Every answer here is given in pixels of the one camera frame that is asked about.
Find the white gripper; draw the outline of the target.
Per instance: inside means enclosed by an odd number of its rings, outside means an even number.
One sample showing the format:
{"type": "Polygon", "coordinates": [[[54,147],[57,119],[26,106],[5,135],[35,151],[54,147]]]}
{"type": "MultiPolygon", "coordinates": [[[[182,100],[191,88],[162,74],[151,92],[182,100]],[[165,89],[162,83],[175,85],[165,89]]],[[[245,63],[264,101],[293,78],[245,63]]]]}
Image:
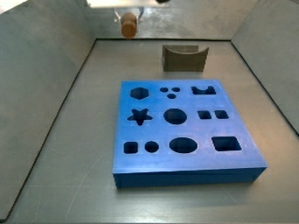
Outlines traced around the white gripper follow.
{"type": "Polygon", "coordinates": [[[91,8],[115,8],[115,22],[122,24],[123,18],[118,13],[117,8],[131,8],[139,7],[139,14],[137,16],[137,21],[141,23],[143,21],[143,15],[146,12],[146,7],[161,7],[169,4],[171,0],[87,0],[87,4],[91,8]]]}

